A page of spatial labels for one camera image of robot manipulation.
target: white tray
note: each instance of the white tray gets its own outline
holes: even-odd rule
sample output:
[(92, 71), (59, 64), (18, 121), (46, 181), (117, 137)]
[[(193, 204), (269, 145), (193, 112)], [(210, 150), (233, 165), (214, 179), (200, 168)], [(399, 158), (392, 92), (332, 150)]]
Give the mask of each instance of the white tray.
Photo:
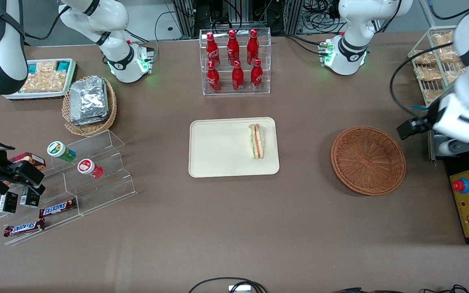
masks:
[(14, 93), (3, 95), (8, 100), (36, 100), (36, 99), (43, 99), (43, 98), (54, 98), (54, 97), (63, 97), (67, 93), (70, 88), (71, 82), (73, 80), (73, 74), (75, 72), (76, 63), (71, 58), (65, 59), (41, 59), (41, 60), (28, 60), (26, 63), (30, 64), (37, 64), (39, 61), (68, 61), (70, 65), (68, 66), (68, 71), (66, 72), (66, 80), (65, 85), (63, 86), (63, 90), (59, 92), (45, 92), (45, 93)]
[[(253, 159), (249, 124), (265, 128), (264, 158)], [(189, 174), (195, 178), (272, 175), (280, 169), (276, 123), (270, 117), (197, 120), (189, 131)]]

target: stack of foil packages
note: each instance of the stack of foil packages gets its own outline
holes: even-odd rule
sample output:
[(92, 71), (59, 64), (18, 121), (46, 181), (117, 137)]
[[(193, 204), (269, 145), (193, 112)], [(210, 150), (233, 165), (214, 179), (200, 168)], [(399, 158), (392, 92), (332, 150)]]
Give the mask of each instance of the stack of foil packages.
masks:
[(100, 76), (74, 82), (70, 86), (70, 122), (76, 126), (108, 119), (106, 81)]

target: red switch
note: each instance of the red switch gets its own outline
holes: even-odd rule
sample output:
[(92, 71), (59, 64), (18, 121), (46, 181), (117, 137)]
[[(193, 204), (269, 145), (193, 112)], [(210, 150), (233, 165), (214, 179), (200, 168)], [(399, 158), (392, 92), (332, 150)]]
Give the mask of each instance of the red switch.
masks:
[(452, 187), (454, 188), (454, 191), (461, 192), (466, 189), (466, 185), (464, 184), (463, 180), (455, 180), (454, 183), (452, 183)]

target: bottle cap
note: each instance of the bottle cap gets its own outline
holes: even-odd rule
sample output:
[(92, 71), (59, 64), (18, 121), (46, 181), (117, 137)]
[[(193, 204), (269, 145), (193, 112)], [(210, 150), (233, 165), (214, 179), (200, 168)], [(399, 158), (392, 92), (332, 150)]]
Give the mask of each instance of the bottle cap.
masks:
[(52, 157), (60, 157), (66, 152), (66, 146), (60, 141), (54, 141), (48, 146), (46, 151)]
[(93, 163), (92, 160), (85, 158), (78, 163), (77, 169), (81, 174), (90, 174), (95, 169), (95, 163)]

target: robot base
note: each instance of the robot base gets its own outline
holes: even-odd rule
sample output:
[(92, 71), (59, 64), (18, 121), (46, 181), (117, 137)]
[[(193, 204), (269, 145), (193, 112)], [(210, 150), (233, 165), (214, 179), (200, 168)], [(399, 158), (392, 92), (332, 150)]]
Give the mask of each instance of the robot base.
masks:
[(356, 73), (359, 67), (365, 63), (366, 52), (361, 57), (355, 55), (355, 61), (348, 61), (347, 57), (340, 52), (338, 46), (341, 38), (340, 35), (337, 35), (333, 39), (327, 39), (326, 43), (318, 46), (320, 62), (322, 66), (332, 69), (337, 74), (351, 75)]
[(131, 44), (130, 46), (134, 49), (134, 57), (125, 69), (118, 70), (108, 62), (112, 74), (124, 83), (136, 82), (144, 75), (150, 74), (153, 69), (154, 52), (148, 52), (147, 48), (137, 44)]

